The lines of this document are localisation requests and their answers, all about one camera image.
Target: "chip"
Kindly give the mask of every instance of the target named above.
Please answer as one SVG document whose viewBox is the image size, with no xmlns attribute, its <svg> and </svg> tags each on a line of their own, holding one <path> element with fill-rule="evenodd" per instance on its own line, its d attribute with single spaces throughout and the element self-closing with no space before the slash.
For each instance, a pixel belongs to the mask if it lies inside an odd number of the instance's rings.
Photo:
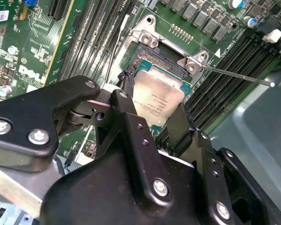
<svg viewBox="0 0 281 225">
<path fill-rule="evenodd" d="M 66 50 L 62 51 L 62 53 L 60 54 L 59 62 L 66 58 L 68 50 L 69 49 L 66 49 Z"/>
<path fill-rule="evenodd" d="M 203 31 L 207 34 L 211 34 L 217 26 L 217 22 L 213 19 L 210 19 L 209 22 L 204 27 Z"/>
<path fill-rule="evenodd" d="M 223 27 L 220 27 L 219 30 L 213 36 L 213 38 L 216 41 L 221 41 L 223 39 L 223 37 L 226 35 L 226 33 L 227 33 L 227 30 Z"/>
<path fill-rule="evenodd" d="M 215 9 L 214 12 L 211 14 L 211 17 L 216 19 L 216 17 L 221 13 L 219 9 Z"/>
<path fill-rule="evenodd" d="M 175 0 L 170 8 L 178 13 L 183 8 L 185 2 L 186 0 Z"/>
<path fill-rule="evenodd" d="M 11 69 L 8 70 L 8 75 L 14 77 L 15 72 Z"/>
<path fill-rule="evenodd" d="M 0 77 L 0 86 L 9 85 L 9 79 L 5 77 Z"/>
<path fill-rule="evenodd" d="M 173 74 L 143 60 L 135 72 L 133 102 L 136 112 L 151 127 L 163 126 L 184 97 L 191 92 L 191 85 Z"/>
<path fill-rule="evenodd" d="M 277 4 L 274 4 L 274 6 L 270 9 L 270 12 L 274 15 L 278 14 L 281 11 L 281 7 Z"/>
<path fill-rule="evenodd" d="M 261 12 L 261 6 L 256 4 L 250 9 L 249 14 L 251 16 L 256 17 L 260 12 Z"/>
<path fill-rule="evenodd" d="M 223 26 L 226 26 L 226 24 L 230 21 L 230 18 L 229 17 L 225 17 L 222 22 L 221 22 L 221 25 Z"/>
<path fill-rule="evenodd" d="M 204 5 L 202 6 L 201 9 L 202 9 L 204 12 L 206 12 L 207 9 L 209 8 L 209 6 L 211 6 L 211 4 L 210 4 L 208 1 L 206 1 L 206 2 L 204 3 Z"/>
<path fill-rule="evenodd" d="M 203 26 L 204 22 L 208 18 L 208 15 L 206 13 L 203 13 L 202 11 L 198 14 L 196 19 L 193 21 L 193 24 L 197 27 Z"/>
<path fill-rule="evenodd" d="M 72 23 L 72 27 L 78 27 L 78 25 L 81 23 L 81 17 L 81 14 L 75 16 L 74 21 Z"/>
<path fill-rule="evenodd" d="M 7 74 L 7 73 L 8 73 L 8 68 L 3 67 L 3 68 L 2 68 L 2 72 L 5 73 L 5 74 Z"/>
<path fill-rule="evenodd" d="M 193 4 L 189 4 L 184 13 L 182 14 L 182 17 L 186 20 L 191 20 L 196 14 L 197 10 L 197 7 L 195 7 Z"/>
</svg>

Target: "metal rod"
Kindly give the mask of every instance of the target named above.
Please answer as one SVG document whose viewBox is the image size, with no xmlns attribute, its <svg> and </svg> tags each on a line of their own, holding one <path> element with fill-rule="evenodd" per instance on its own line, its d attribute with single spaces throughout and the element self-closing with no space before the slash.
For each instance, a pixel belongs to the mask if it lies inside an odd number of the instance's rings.
<svg viewBox="0 0 281 225">
<path fill-rule="evenodd" d="M 225 74 L 225 75 L 228 75 L 228 76 L 236 77 L 236 78 L 239 78 L 239 79 L 242 79 L 242 80 L 251 81 L 251 82 L 254 82 L 254 83 L 259 83 L 259 84 L 262 84 L 262 85 L 265 85 L 265 86 L 268 86 L 268 87 L 271 87 L 271 88 L 273 88 L 275 86 L 274 82 L 259 80 L 259 79 L 253 78 L 253 77 L 249 77 L 249 76 L 245 76 L 245 75 L 241 75 L 241 74 L 236 74 L 236 73 L 229 72 L 229 71 L 226 71 L 226 70 L 211 68 L 211 67 L 207 67 L 207 66 L 203 66 L 203 65 L 202 65 L 202 68 L 213 71 L 213 72 L 216 72 L 216 73 L 221 73 L 221 74 Z"/>
</svg>

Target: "screw hole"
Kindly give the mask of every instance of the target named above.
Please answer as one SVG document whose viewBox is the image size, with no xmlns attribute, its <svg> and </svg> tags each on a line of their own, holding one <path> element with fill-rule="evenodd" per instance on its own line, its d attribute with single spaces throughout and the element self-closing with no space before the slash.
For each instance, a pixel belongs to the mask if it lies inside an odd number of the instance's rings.
<svg viewBox="0 0 281 225">
<path fill-rule="evenodd" d="M 232 24 L 231 29 L 236 30 L 238 27 L 237 23 Z"/>
<path fill-rule="evenodd" d="M 148 146 L 148 145 L 149 145 L 149 142 L 148 142 L 146 139 L 144 139 L 144 140 L 142 141 L 142 144 L 145 145 L 145 146 Z"/>
<path fill-rule="evenodd" d="M 219 174 L 218 174 L 217 171 L 214 171 L 213 174 L 214 174 L 215 177 L 217 177 L 217 178 L 219 177 Z"/>
<path fill-rule="evenodd" d="M 147 22 L 148 22 L 149 24 L 152 24 L 152 23 L 153 23 L 153 19 L 152 19 L 151 17 L 148 17 L 148 18 L 147 18 Z"/>
<path fill-rule="evenodd" d="M 96 115 L 95 115 L 95 118 L 96 120 L 103 120 L 105 114 L 103 112 L 98 112 Z"/>
</svg>

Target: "ram slot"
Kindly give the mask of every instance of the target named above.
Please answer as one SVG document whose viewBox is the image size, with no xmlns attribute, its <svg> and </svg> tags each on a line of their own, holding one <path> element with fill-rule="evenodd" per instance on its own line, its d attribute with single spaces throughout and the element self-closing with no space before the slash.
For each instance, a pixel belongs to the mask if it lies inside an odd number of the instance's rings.
<svg viewBox="0 0 281 225">
<path fill-rule="evenodd" d="M 108 46 L 108 44 L 111 42 L 111 38 L 116 34 L 117 28 L 120 26 L 120 16 L 123 16 L 123 14 L 119 14 L 119 12 L 122 10 L 123 6 L 123 0 L 121 1 L 116 1 L 116 5 L 113 6 L 113 10 L 111 14 L 109 15 L 109 21 L 108 23 L 105 24 L 103 28 L 103 32 L 100 35 L 99 41 L 96 45 L 96 48 L 93 50 L 93 52 L 89 55 L 88 61 L 87 61 L 87 66 L 85 67 L 83 71 L 83 75 L 88 76 L 90 73 L 90 69 L 92 68 L 95 59 L 99 55 L 102 57 L 103 52 L 101 52 L 101 55 L 99 54 L 100 51 L 102 50 L 101 48 L 105 48 Z M 97 81 L 98 77 L 92 76 L 92 79 L 94 81 Z"/>
<path fill-rule="evenodd" d="M 101 33 L 104 32 L 104 25 L 108 22 L 110 12 L 113 8 L 115 0 L 109 2 L 108 0 L 101 1 L 100 8 L 85 40 L 82 50 L 80 51 L 79 59 L 73 68 L 72 76 L 84 75 L 84 70 L 89 64 L 89 59 L 97 42 L 100 41 Z"/>
<path fill-rule="evenodd" d="M 274 59 L 273 56 L 267 56 L 265 58 L 265 60 L 262 61 L 261 65 L 258 66 L 258 68 L 256 69 L 256 72 L 254 73 L 254 75 L 252 77 L 257 77 L 259 75 L 259 72 L 265 70 L 267 68 L 267 66 L 269 66 L 269 64 L 271 64 L 273 59 Z M 240 84 L 238 85 L 239 86 L 238 91 L 241 93 L 250 84 L 251 84 L 251 82 L 249 82 L 249 81 L 241 81 Z M 219 110 L 217 110 L 216 112 L 213 112 L 212 115 L 209 115 L 204 120 L 198 121 L 198 125 L 201 127 L 201 129 L 208 128 L 208 126 L 210 126 L 212 124 L 212 122 L 216 118 L 218 118 L 227 107 L 229 107 L 229 105 L 233 104 L 233 102 L 235 101 L 236 98 L 237 98 L 237 96 L 235 96 L 235 94 L 229 96 L 229 98 L 226 100 L 225 104 L 219 107 Z"/>
<path fill-rule="evenodd" d="M 70 78 L 73 72 L 74 64 L 77 62 L 78 54 L 82 48 L 83 41 L 86 37 L 88 30 L 92 25 L 94 17 L 96 16 L 96 9 L 98 5 L 99 1 L 88 1 L 81 25 L 77 29 L 77 32 L 74 37 L 74 42 L 71 46 L 69 53 L 67 54 L 64 65 L 58 77 L 58 81 L 63 81 Z"/>
<path fill-rule="evenodd" d="M 241 67 L 245 66 L 246 61 L 252 57 L 253 53 L 258 49 L 259 47 L 255 45 L 244 49 L 241 54 L 244 56 L 244 58 L 235 58 L 235 60 L 229 64 L 228 68 L 226 70 L 239 73 L 239 70 Z M 210 90 L 208 90 L 208 93 L 206 93 L 205 99 L 202 99 L 194 108 L 191 110 L 191 115 L 193 116 L 193 119 L 196 120 L 197 117 L 200 116 L 200 113 L 209 106 L 210 103 L 214 102 L 214 98 L 224 89 L 229 81 L 232 80 L 232 77 L 227 75 L 220 75 L 221 77 L 217 80 L 217 85 L 213 85 Z"/>
</svg>

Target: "silver screw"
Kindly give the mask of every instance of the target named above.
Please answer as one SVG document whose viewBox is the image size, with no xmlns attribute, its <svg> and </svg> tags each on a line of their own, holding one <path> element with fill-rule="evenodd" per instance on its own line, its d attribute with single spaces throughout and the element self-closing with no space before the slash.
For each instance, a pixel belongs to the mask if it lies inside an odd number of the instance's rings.
<svg viewBox="0 0 281 225">
<path fill-rule="evenodd" d="M 160 179 L 156 179 L 154 182 L 153 182 L 153 187 L 154 187 L 154 190 L 156 191 L 156 193 L 159 195 L 159 196 L 166 196 L 168 194 L 168 187 L 166 186 L 166 184 L 160 180 Z"/>
<path fill-rule="evenodd" d="M 227 155 L 228 155 L 230 158 L 233 158 L 233 154 L 232 154 L 230 151 L 227 151 Z"/>
<path fill-rule="evenodd" d="M 94 84 L 94 82 L 92 82 L 92 81 L 87 81 L 87 82 L 85 82 L 85 84 L 87 85 L 87 86 L 89 86 L 90 88 L 94 88 L 96 85 Z"/>
<path fill-rule="evenodd" d="M 194 69 L 195 69 L 195 67 L 194 66 L 189 66 L 189 68 L 188 68 L 190 71 L 193 71 Z"/>
<path fill-rule="evenodd" d="M 120 96 L 122 96 L 124 98 L 128 98 L 128 95 L 123 91 L 120 91 Z"/>
<path fill-rule="evenodd" d="M 7 134 L 11 130 L 10 123 L 0 120 L 0 135 Z"/>
<path fill-rule="evenodd" d="M 49 134 L 41 129 L 36 129 L 28 134 L 28 140 L 33 144 L 43 145 L 48 143 Z"/>
<path fill-rule="evenodd" d="M 206 134 L 204 134 L 203 132 L 201 133 L 202 137 L 205 139 L 208 139 L 208 136 Z"/>
<path fill-rule="evenodd" d="M 207 58 L 207 55 L 206 55 L 205 53 L 203 53 L 203 54 L 200 55 L 200 58 L 201 58 L 202 60 L 205 60 L 205 59 Z"/>
<path fill-rule="evenodd" d="M 221 215 L 221 217 L 223 217 L 224 219 L 230 218 L 230 213 L 229 213 L 227 207 L 223 203 L 217 202 L 216 209 L 217 209 L 218 213 Z"/>
</svg>

